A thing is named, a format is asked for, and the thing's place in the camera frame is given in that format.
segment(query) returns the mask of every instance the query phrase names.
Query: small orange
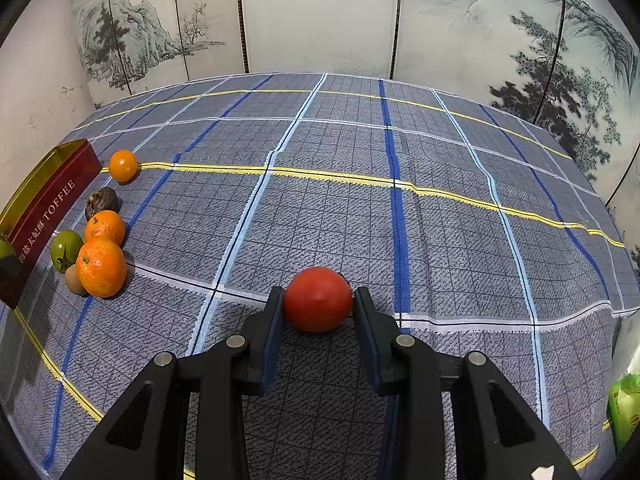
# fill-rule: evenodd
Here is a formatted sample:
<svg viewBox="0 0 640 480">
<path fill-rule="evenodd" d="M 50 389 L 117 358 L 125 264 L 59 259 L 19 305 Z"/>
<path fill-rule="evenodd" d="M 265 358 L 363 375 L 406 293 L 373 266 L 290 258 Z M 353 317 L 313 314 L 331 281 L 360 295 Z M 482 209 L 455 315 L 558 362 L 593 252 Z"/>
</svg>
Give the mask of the small orange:
<svg viewBox="0 0 640 480">
<path fill-rule="evenodd" d="M 117 182 L 128 182 L 138 170 L 136 155 L 129 150 L 120 150 L 109 159 L 109 174 Z"/>
<path fill-rule="evenodd" d="M 124 254 L 108 238 L 87 240 L 76 260 L 78 280 L 85 290 L 97 298 L 116 294 L 127 277 Z"/>
<path fill-rule="evenodd" d="M 126 228 L 118 213 L 105 209 L 89 218 L 84 228 L 84 240 L 88 242 L 92 238 L 108 238 L 122 245 Z"/>
</svg>

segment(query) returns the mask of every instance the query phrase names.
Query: orange fruit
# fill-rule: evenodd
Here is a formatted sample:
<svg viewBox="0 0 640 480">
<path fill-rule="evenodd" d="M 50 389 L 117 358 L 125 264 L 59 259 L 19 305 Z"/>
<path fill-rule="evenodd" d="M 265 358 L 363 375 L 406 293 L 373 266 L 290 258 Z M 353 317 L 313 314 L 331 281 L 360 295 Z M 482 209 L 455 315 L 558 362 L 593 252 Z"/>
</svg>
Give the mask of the orange fruit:
<svg viewBox="0 0 640 480">
<path fill-rule="evenodd" d="M 128 182 L 138 170 L 138 160 L 129 150 L 120 150 L 109 159 L 109 174 L 116 182 Z"/>
<path fill-rule="evenodd" d="M 84 240 L 88 242 L 92 238 L 108 238 L 122 245 L 126 229 L 118 213 L 105 209 L 89 218 L 84 228 Z"/>
<path fill-rule="evenodd" d="M 92 238 L 80 249 L 76 260 L 80 284 L 92 296 L 108 298 L 116 294 L 127 277 L 127 264 L 118 245 L 108 238 Z"/>
</svg>

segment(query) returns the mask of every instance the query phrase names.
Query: triangular cutout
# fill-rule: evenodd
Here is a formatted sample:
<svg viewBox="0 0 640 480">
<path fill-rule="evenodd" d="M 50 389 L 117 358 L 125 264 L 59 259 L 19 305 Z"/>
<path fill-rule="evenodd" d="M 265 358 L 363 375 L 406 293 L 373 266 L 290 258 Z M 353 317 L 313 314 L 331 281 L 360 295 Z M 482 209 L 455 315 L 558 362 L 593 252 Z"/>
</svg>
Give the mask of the triangular cutout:
<svg viewBox="0 0 640 480">
<path fill-rule="evenodd" d="M 489 383 L 489 396 L 494 407 L 500 443 L 504 447 L 531 442 L 536 435 L 525 418 L 496 383 Z"/>
<path fill-rule="evenodd" d="M 109 444 L 126 447 L 132 451 L 140 447 L 153 391 L 152 383 L 142 387 L 107 434 Z"/>
</svg>

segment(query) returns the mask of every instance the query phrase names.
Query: red tomato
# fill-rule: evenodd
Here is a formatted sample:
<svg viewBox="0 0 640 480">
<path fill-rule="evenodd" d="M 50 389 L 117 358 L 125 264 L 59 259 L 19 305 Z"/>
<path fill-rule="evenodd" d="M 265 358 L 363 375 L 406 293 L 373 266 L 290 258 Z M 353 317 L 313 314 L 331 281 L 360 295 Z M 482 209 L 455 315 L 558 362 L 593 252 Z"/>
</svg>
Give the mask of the red tomato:
<svg viewBox="0 0 640 480">
<path fill-rule="evenodd" d="M 349 315 L 351 289 L 344 278 L 326 267 L 296 274 L 284 293 L 289 322 L 306 332 L 333 330 Z"/>
</svg>

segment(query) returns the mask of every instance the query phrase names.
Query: green package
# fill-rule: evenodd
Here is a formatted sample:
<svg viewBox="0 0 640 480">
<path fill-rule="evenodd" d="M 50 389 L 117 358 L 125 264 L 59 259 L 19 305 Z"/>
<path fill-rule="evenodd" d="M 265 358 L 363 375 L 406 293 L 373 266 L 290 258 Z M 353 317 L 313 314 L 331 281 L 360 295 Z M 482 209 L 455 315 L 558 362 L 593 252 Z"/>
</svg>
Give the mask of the green package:
<svg viewBox="0 0 640 480">
<path fill-rule="evenodd" d="M 629 374 L 609 387 L 609 415 L 620 453 L 640 422 L 640 374 Z"/>
</svg>

